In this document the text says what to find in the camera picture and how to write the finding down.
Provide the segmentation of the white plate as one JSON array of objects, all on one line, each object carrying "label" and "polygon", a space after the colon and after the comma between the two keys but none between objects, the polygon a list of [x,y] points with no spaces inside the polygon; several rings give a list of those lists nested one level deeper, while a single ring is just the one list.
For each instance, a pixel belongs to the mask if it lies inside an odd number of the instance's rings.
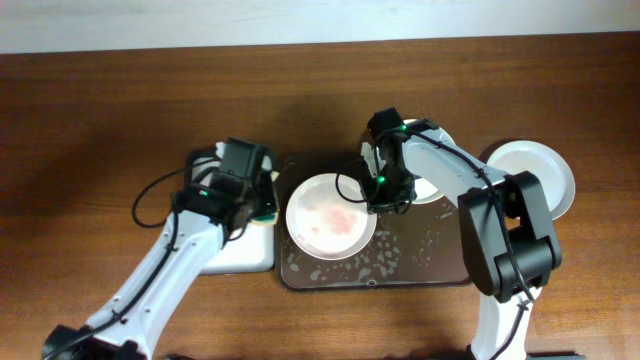
[{"label": "white plate", "polygon": [[308,255],[327,261],[348,258],[371,240],[377,216],[364,203],[359,183],[348,176],[325,173],[302,182],[286,206],[286,227],[291,239]]},{"label": "white plate", "polygon": [[[403,122],[405,125],[409,125],[411,123],[416,122],[418,119],[404,119]],[[440,140],[449,141],[452,144],[455,144],[453,138],[445,131],[442,130],[443,134],[440,135]],[[433,186],[430,182],[425,180],[424,178],[416,178],[415,180],[415,193],[416,199],[414,200],[414,204],[422,205],[432,203],[444,197],[444,194],[441,193],[435,186]]]}]

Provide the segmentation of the green and yellow sponge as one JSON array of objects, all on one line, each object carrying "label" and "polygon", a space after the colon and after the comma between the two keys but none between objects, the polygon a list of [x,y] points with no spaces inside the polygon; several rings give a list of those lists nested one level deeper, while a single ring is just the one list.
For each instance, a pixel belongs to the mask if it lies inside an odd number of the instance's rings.
[{"label": "green and yellow sponge", "polygon": [[273,226],[277,223],[280,205],[275,187],[278,171],[262,172],[256,187],[255,205],[250,223],[257,226]]}]

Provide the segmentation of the pale grey plate front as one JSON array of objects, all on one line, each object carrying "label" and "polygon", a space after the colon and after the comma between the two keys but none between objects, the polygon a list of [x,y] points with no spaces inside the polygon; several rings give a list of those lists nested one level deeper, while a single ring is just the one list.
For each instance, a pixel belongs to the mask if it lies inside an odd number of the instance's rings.
[{"label": "pale grey plate front", "polygon": [[555,150],[530,140],[513,140],[490,152],[486,163],[509,174],[523,171],[534,174],[541,182],[553,220],[571,207],[576,182],[571,168]]}]

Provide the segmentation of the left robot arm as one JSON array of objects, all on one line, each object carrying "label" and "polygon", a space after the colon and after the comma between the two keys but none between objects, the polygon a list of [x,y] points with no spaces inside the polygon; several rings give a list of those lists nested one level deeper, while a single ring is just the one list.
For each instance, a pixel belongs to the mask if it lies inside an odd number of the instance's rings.
[{"label": "left robot arm", "polygon": [[150,359],[178,304],[207,264],[251,226],[276,223],[279,168],[271,149],[230,138],[182,168],[161,233],[122,287],[78,330],[59,325],[45,359]]}]

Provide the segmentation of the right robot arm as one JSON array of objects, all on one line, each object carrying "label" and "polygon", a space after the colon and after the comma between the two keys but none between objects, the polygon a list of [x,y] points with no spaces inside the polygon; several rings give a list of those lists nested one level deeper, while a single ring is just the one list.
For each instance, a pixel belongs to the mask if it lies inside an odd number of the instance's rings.
[{"label": "right robot arm", "polygon": [[375,113],[367,129],[374,172],[359,184],[369,212],[406,213],[417,179],[456,205],[464,266],[481,293],[470,357],[527,358],[533,305],[562,263],[541,181],[495,169],[445,140],[434,121],[405,123],[395,108]]}]

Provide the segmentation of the black tray with soapy foam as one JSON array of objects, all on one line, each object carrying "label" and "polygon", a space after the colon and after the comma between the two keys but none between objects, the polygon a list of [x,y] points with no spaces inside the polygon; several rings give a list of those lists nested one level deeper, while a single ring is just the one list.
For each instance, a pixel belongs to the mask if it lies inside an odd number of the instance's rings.
[{"label": "black tray with soapy foam", "polygon": [[[189,183],[207,167],[218,167],[225,145],[195,150],[186,160],[193,168],[185,174]],[[229,242],[201,270],[201,275],[257,273],[269,271],[275,264],[275,235],[273,225],[249,224],[244,234]]]}]

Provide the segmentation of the dark brown serving tray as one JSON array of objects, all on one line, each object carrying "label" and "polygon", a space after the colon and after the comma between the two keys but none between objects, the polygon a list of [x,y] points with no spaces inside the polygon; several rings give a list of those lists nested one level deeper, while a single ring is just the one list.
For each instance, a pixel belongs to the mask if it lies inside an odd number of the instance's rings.
[{"label": "dark brown serving tray", "polygon": [[456,207],[445,197],[413,204],[404,215],[374,214],[377,226],[358,253],[337,261],[312,257],[291,239],[286,206],[293,191],[312,176],[335,173],[355,179],[368,174],[353,154],[288,158],[277,180],[282,205],[275,230],[276,270],[292,291],[392,287],[461,286],[469,282],[465,269]]}]

